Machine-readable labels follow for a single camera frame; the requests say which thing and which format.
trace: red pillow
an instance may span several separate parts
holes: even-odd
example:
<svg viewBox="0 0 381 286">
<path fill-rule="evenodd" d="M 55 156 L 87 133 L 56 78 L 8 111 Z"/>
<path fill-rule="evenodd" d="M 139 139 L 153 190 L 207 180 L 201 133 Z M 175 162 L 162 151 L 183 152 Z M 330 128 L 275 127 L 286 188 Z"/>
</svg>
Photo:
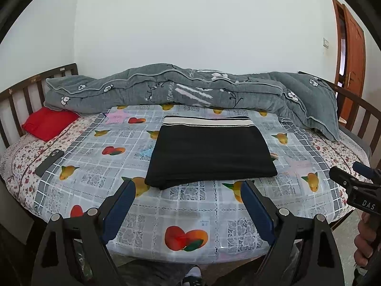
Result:
<svg viewBox="0 0 381 286">
<path fill-rule="evenodd" d="M 59 135 L 62 130 L 78 117 L 78 114 L 74 112 L 53 111 L 47 107 L 43 107 L 30 115 L 22 127 L 26 132 L 48 142 Z"/>
</svg>

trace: door handle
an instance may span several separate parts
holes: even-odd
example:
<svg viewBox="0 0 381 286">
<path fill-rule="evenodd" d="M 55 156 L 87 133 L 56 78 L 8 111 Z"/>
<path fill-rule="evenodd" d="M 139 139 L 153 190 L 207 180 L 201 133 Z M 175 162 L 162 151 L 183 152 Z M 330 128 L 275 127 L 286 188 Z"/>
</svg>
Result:
<svg viewBox="0 0 381 286">
<path fill-rule="evenodd" d="M 349 76 L 348 76 L 348 83 L 347 83 L 347 88 L 349 88 L 349 82 L 351 81 L 351 72 L 349 71 Z"/>
</svg>

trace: shoe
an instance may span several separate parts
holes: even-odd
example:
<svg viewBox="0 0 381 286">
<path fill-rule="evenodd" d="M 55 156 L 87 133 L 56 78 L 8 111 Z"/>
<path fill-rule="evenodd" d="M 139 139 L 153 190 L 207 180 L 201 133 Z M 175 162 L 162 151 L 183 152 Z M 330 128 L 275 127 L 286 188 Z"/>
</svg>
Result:
<svg viewBox="0 0 381 286">
<path fill-rule="evenodd" d="M 201 270 L 194 266 L 181 281 L 181 286 L 203 286 Z"/>
</svg>

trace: metal screw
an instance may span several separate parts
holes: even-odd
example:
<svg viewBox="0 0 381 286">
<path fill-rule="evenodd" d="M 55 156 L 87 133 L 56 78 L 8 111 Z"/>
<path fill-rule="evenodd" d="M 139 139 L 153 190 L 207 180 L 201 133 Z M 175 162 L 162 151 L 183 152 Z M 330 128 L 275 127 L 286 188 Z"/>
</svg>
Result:
<svg viewBox="0 0 381 286">
<path fill-rule="evenodd" d="M 318 221 L 325 221 L 325 217 L 324 217 L 324 215 L 322 215 L 322 214 L 317 214 L 317 215 L 316 215 L 316 219 L 317 219 Z"/>
<path fill-rule="evenodd" d="M 57 221 L 60 219 L 60 215 L 59 214 L 54 214 L 51 218 L 50 218 L 52 221 Z"/>
<path fill-rule="evenodd" d="M 98 210 L 95 207 L 93 207 L 92 209 L 87 211 L 87 215 L 89 215 L 89 216 L 94 216 L 97 213 L 98 213 Z"/>
<path fill-rule="evenodd" d="M 285 209 L 284 207 L 282 207 L 279 209 L 279 213 L 280 213 L 280 215 L 287 216 L 290 213 L 290 211 L 288 209 Z"/>
</svg>

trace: gray pants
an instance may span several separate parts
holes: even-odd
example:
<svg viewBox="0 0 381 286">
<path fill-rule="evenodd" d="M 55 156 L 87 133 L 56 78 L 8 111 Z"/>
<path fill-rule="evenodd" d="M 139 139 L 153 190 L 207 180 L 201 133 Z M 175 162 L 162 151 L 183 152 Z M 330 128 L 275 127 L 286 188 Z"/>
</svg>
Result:
<svg viewBox="0 0 381 286">
<path fill-rule="evenodd" d="M 290 264 L 283 275 L 284 278 L 293 274 L 298 255 L 298 248 L 294 245 L 290 255 Z M 118 270 L 127 286 L 175 286 L 193 266 L 192 264 L 134 260 L 120 266 Z M 254 266 L 256 266 L 255 261 L 248 262 L 218 278 L 213 286 L 252 286 L 258 269 Z"/>
</svg>

